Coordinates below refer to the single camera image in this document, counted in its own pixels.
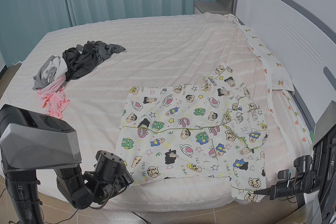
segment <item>headboard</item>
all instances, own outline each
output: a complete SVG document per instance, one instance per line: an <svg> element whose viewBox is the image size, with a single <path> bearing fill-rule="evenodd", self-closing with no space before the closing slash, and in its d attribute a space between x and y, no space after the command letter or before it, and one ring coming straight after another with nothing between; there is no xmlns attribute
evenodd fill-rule
<svg viewBox="0 0 336 224"><path fill-rule="evenodd" d="M314 129L336 100L336 33L292 0L235 0L233 14L258 33L286 68L294 99Z"/></svg>

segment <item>bedside table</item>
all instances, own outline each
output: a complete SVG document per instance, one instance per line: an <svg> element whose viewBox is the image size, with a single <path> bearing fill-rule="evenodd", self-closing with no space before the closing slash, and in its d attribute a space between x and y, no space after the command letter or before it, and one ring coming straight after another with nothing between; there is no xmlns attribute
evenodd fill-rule
<svg viewBox="0 0 336 224"><path fill-rule="evenodd" d="M209 12L225 15L227 13L232 13L232 2L233 0L195 1L194 14Z"/></svg>

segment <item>bed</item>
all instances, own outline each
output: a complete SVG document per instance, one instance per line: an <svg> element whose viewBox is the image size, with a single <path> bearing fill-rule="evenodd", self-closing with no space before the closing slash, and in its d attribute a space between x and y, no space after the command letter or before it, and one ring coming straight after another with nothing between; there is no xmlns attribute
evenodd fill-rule
<svg viewBox="0 0 336 224"><path fill-rule="evenodd" d="M244 20L242 15L247 12L242 3L236 3L236 14L241 22L248 24L249 20ZM252 21L250 26L254 29L255 24ZM263 33L262 29L256 28L258 33ZM267 45L270 42L267 36L261 39ZM279 170L292 169L294 158L311 154L309 130L319 113L312 113L311 119L309 111L313 104L305 106L305 95L292 97L286 90L267 93L270 86L263 64L253 54L242 26L233 22L232 17L218 14L105 21L48 33L22 63L0 100L0 106L7 103L43 113L40 101L31 89L32 76L50 55L61 55L69 47L87 40L120 44L126 51L112 55L90 74L66 85L65 94L70 104L63 112L63 120L77 130L83 171L93 169L98 150L114 152L120 117L132 86L203 83L202 75L210 74L223 61L238 72L250 89L252 99L267 111L265 119L271 134L264 145L265 155L269 156L265 164L267 185L277 181ZM270 49L282 62L286 60L283 53ZM293 82L301 89L301 80L298 84L296 80ZM300 97L302 102L296 104L295 100ZM57 190L53 170L39 170L37 176L41 182L40 192L65 201ZM111 199L105 209L186 211L220 207L232 201L229 178L191 177L131 187Z"/></svg>

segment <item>light pink fabric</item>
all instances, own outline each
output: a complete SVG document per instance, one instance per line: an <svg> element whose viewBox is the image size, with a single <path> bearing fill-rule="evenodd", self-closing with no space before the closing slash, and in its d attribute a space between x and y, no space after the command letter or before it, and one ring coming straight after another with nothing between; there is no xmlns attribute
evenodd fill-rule
<svg viewBox="0 0 336 224"><path fill-rule="evenodd" d="M61 75L53 83L43 89L37 90L37 96L42 100L42 108L46 109L45 114L63 118L62 112L68 106L70 100L65 98L64 87L65 74Z"/></svg>

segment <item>floor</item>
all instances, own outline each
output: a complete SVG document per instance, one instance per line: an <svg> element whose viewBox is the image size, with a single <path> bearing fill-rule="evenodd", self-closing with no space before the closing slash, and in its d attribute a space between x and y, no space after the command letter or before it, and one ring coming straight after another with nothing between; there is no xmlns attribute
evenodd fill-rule
<svg viewBox="0 0 336 224"><path fill-rule="evenodd" d="M0 79L0 96L2 96L20 66L21 64L12 65ZM5 188L4 184L5 180L0 176L0 193ZM39 194L39 197L43 202L41 208L46 222L59 222L69 218L75 212L75 209L69 203L42 193ZM253 202L248 205L240 205L234 201L229 205L215 209L165 213L137 212L137 214L151 224L272 224L281 221L296 210L296 204L279 201L278 199L269 201L267 198L264 198L260 203ZM5 191L0 198L0 224L7 224L9 220L17 222L18 217L16 216L9 194ZM144 221L131 212L114 212L104 209L93 210L91 208L78 211L73 218L62 223L145 224Z"/></svg>

